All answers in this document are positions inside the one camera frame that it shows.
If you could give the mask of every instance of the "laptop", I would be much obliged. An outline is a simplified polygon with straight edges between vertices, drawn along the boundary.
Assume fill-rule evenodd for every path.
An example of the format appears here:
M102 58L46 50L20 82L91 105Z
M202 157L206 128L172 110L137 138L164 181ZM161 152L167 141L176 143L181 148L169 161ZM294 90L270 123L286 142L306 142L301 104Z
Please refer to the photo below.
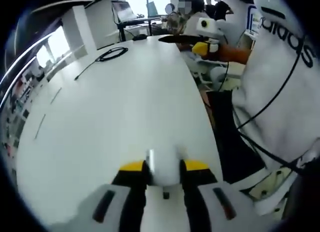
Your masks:
M119 23L131 22L131 21L150 21L155 18L137 18L133 10L130 7L130 4L127 1L112 0L112 9L115 12L115 16L118 18Z

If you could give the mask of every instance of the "white table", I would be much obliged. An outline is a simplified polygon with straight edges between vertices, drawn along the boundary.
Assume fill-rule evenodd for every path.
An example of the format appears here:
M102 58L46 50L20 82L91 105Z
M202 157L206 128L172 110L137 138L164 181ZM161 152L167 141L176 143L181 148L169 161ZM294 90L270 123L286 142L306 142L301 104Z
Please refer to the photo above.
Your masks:
M147 149L162 153L163 146L178 147L188 158L208 163L222 180L197 86L176 45L158 38L126 41L89 54L59 71L33 99L17 153L17 183L45 226L76 216L81 201L110 183L121 165L145 159ZM93 64L74 81L116 46L129 51ZM146 196L141 231L189 230L179 186L169 200L162 199L157 187L149 187Z

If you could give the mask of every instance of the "yellow object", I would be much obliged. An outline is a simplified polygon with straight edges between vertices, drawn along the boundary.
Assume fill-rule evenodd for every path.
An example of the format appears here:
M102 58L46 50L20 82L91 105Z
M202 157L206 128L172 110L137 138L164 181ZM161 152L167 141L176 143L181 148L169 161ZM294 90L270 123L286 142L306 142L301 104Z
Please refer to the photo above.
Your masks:
M127 163L126 165L122 166L119 170L120 171L142 171L143 163L144 163L143 160Z
M206 56L208 52L208 43L206 42L198 42L192 47L192 52L200 55Z
M186 171L200 171L200 170L206 170L209 169L209 166L200 160L184 160Z

